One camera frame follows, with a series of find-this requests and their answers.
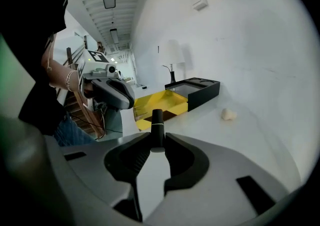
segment person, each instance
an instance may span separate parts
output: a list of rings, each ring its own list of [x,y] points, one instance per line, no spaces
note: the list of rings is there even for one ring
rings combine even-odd
[[[119,73],[119,78],[120,78],[121,80],[124,80],[124,76],[121,74],[121,71],[120,71],[120,70],[118,71],[118,73]]]
[[[54,136],[60,146],[74,146],[95,140],[72,121],[57,101],[54,88],[77,92],[79,84],[76,71],[53,59],[56,34],[66,28],[64,2],[2,0],[1,34],[35,80],[19,118],[36,126],[43,135]]]

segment desk lamp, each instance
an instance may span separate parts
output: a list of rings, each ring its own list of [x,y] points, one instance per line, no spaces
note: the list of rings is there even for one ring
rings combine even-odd
[[[169,69],[171,76],[170,83],[175,83],[176,78],[175,72],[173,70],[173,64],[185,62],[185,58],[182,54],[182,50],[177,40],[170,39],[167,43],[159,48],[159,61],[162,66]]]

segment gray robot arm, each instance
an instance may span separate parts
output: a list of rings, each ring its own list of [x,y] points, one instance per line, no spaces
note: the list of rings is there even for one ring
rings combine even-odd
[[[85,50],[78,65],[79,91],[84,92],[85,83],[93,85],[93,97],[87,99],[90,111],[105,106],[127,110],[134,106],[135,94],[131,86],[116,77],[116,65],[109,62],[106,56],[97,51]]]

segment black shirt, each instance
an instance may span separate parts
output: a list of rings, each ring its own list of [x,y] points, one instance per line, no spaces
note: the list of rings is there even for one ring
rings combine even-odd
[[[50,80],[41,60],[48,38],[66,28],[64,0],[1,2],[1,33],[13,54],[36,82],[19,118],[36,126],[43,134],[53,135],[65,110],[57,101],[55,88],[49,86]]]

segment woman's arm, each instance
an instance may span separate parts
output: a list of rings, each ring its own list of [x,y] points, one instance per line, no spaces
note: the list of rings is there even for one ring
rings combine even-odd
[[[54,34],[54,40],[53,42],[48,46],[46,51],[44,52],[42,59],[41,59],[41,65],[45,68],[47,75],[50,78],[50,84],[57,88],[67,89],[66,79],[68,76],[68,73],[72,71],[72,69],[61,65],[57,61],[55,61],[54,58],[54,45],[56,41],[56,34]],[[79,87],[79,79],[78,74],[75,71],[70,76],[70,89],[74,92],[77,92]]]

